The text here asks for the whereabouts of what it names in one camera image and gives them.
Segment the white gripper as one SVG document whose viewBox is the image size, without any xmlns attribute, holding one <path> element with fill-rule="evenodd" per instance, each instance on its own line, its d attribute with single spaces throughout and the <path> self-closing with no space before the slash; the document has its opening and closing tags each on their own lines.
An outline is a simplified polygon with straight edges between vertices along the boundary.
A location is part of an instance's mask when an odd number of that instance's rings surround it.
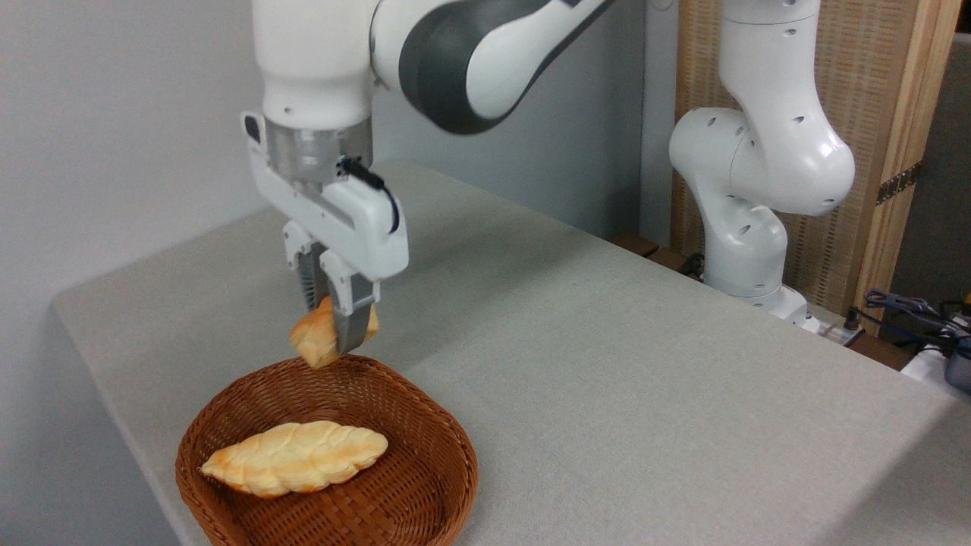
<svg viewBox="0 0 971 546">
<path fill-rule="evenodd" d="M 297 129 L 245 113 L 240 122 L 257 190 L 291 219 L 282 228 L 284 248 L 306 310 L 318 309 L 329 295 L 337 352 L 346 355 L 368 338 L 379 301 L 375 282 L 398 275 L 409 262 L 401 204 L 369 169 L 372 121 Z"/>
</svg>

